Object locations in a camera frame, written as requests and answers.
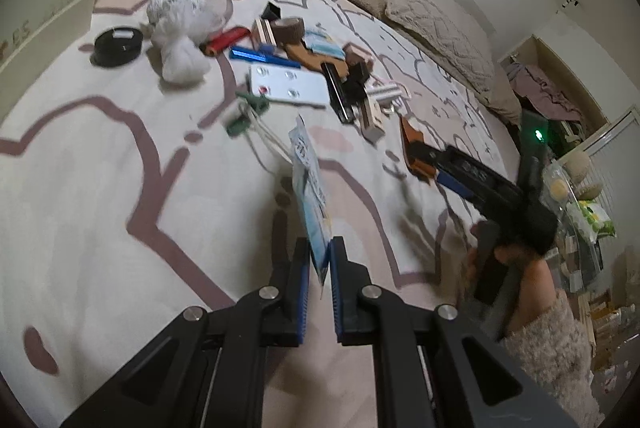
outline green clip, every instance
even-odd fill
[[[258,116],[263,115],[269,109],[269,100],[264,96],[254,96],[253,94],[242,92],[241,90],[236,90],[236,96],[246,100]],[[247,116],[238,116],[226,126],[226,133],[229,137],[237,137],[249,130],[250,126],[251,121]]]

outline red marker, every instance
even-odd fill
[[[228,31],[224,31],[214,39],[203,43],[201,46],[202,52],[207,56],[216,56],[220,54],[227,47],[239,42],[242,38],[245,38],[251,34],[246,27],[233,27]]]

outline fuzzy sleeve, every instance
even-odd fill
[[[551,309],[504,338],[502,344],[581,428],[594,428],[604,419],[588,381],[591,346],[587,333],[574,319],[564,292],[558,293]]]

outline white card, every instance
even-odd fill
[[[270,101],[325,107],[330,103],[326,79],[317,72],[270,64],[251,65],[251,93]]]

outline bedsheet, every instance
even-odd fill
[[[147,40],[126,66],[92,66],[95,37],[144,23],[146,1],[97,0],[90,31],[0,127],[0,372],[41,427],[187,306],[222,308],[262,286],[303,234],[290,167],[254,132],[224,130],[248,64],[219,56],[202,84],[177,90]],[[479,103],[406,39],[346,0],[226,0],[227,26],[250,26],[268,1],[371,50],[374,74],[404,87],[401,111],[430,144],[504,173]],[[452,302],[478,213],[408,174],[397,115],[377,146],[331,110],[274,104],[264,121],[286,139],[298,114],[349,257],[407,302]],[[335,343],[325,287],[321,299],[312,278],[305,344],[270,359],[266,427],[375,425],[370,349]]]

